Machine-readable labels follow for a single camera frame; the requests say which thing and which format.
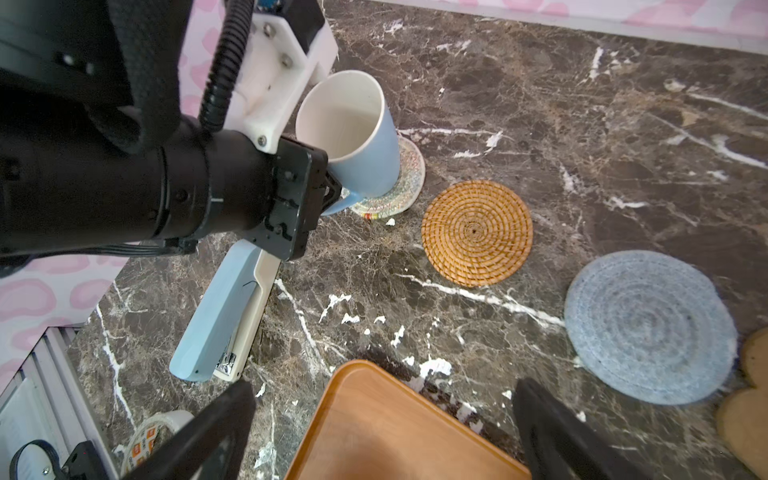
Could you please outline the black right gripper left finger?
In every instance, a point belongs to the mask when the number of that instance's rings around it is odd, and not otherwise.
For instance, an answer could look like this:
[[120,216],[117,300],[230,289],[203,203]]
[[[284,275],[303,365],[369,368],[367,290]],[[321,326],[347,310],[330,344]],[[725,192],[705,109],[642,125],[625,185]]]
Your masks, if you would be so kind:
[[256,398],[245,380],[231,384],[127,479],[236,479]]

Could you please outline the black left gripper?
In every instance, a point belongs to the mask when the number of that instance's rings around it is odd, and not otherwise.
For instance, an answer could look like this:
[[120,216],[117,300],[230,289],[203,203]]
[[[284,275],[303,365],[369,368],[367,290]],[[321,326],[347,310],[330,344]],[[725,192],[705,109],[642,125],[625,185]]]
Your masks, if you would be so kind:
[[340,199],[341,183],[328,170],[327,153],[283,136],[271,160],[271,206],[243,237],[282,261],[302,257],[319,218]]

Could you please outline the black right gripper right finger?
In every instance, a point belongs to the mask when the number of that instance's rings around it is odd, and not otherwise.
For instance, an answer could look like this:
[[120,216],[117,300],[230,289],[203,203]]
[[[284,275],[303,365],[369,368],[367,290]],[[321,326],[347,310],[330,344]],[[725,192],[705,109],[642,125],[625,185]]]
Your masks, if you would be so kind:
[[513,413],[534,479],[646,479],[532,378],[517,382]]

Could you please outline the light blue mug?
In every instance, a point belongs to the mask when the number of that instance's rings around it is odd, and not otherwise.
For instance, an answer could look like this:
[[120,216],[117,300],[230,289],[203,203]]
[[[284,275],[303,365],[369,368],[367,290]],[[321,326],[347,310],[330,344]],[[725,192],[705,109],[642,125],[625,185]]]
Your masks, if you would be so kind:
[[349,194],[323,214],[386,195],[400,174],[398,135],[383,89],[370,74],[340,71],[304,98],[295,124],[297,140],[328,156],[328,170]]

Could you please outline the multicolour woven round coaster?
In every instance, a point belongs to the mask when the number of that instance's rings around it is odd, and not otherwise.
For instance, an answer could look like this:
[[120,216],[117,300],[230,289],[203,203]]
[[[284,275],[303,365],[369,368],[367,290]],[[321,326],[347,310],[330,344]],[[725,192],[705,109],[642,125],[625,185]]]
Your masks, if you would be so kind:
[[419,148],[411,140],[398,137],[400,173],[393,188],[385,195],[363,199],[350,207],[355,214],[368,219],[386,219],[408,210],[417,200],[426,178],[426,163]]

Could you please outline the grey blue woven coaster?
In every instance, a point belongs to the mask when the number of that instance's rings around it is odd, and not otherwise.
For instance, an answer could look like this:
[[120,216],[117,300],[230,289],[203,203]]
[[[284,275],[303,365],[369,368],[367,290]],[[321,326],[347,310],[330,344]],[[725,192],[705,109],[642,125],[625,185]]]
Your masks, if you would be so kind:
[[735,323],[714,284],[653,251],[614,252],[586,265],[568,288],[564,324],[586,369],[657,405],[709,397],[737,356]]

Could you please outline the woven rattan round coaster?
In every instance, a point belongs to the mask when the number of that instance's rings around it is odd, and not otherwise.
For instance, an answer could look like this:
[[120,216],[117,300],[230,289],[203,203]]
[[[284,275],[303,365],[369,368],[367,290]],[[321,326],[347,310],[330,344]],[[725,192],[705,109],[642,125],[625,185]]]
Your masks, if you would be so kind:
[[497,284],[523,266],[534,228],[528,206],[514,191],[472,180],[450,186],[430,203],[421,236],[442,277],[475,288]]

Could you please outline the cork flower shaped coaster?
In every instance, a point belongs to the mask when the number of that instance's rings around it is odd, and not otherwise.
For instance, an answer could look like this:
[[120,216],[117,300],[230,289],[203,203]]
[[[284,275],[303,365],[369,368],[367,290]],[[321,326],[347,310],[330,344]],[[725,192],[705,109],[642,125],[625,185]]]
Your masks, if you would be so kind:
[[716,414],[728,450],[759,479],[767,478],[767,329],[752,334],[739,357],[748,386],[730,394]]

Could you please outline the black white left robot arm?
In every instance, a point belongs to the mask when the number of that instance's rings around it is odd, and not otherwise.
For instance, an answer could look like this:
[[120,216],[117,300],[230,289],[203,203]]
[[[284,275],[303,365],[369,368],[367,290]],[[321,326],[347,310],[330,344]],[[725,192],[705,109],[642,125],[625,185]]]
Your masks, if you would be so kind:
[[3,276],[58,255],[190,255],[222,232],[305,253],[341,186],[284,130],[335,40],[315,1],[228,1],[223,16],[190,116],[191,2],[2,3]]

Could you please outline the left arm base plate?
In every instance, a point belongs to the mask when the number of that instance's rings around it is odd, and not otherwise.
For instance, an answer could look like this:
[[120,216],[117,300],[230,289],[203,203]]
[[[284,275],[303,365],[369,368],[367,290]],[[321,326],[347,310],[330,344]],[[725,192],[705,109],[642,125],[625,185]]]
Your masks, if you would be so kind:
[[[39,457],[32,457],[32,464],[24,460],[25,451],[32,448]],[[12,456],[8,468],[9,478],[16,479],[56,479],[56,480],[107,480],[107,472],[92,441],[78,443],[69,456],[62,461],[57,450],[46,440],[36,439],[21,446]]]

